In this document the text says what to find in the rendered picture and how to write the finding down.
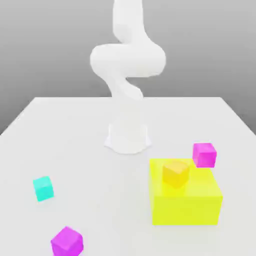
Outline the small orange cube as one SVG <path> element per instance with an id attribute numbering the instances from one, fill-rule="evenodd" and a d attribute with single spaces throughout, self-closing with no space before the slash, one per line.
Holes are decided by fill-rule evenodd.
<path id="1" fill-rule="evenodd" d="M 169 160 L 162 167 L 162 181 L 173 188 L 182 187 L 189 179 L 190 166 L 180 160 Z"/>

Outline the small magenta cube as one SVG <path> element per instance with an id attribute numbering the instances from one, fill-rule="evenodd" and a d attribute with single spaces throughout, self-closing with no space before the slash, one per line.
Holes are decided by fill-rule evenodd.
<path id="1" fill-rule="evenodd" d="M 64 227 L 50 243 L 53 256 L 79 256 L 84 250 L 82 235 L 68 226 Z"/>
<path id="2" fill-rule="evenodd" d="M 197 168 L 214 168 L 217 151 L 211 143 L 194 143 L 192 159 Z"/>

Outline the small cyan cube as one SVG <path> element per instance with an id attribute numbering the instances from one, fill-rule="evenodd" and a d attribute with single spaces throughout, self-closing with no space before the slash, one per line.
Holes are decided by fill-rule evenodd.
<path id="1" fill-rule="evenodd" d="M 33 180 L 33 187 L 38 202 L 54 197 L 53 185 L 49 176 Z"/>

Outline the large yellow box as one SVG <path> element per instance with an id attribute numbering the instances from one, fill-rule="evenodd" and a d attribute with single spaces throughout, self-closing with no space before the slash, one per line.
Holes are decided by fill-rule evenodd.
<path id="1" fill-rule="evenodd" d="M 163 181 L 168 158 L 149 160 L 149 200 L 152 224 L 217 225 L 223 194 L 210 168 L 197 168 L 191 158 L 179 160 L 189 166 L 188 181 L 180 188 Z"/>

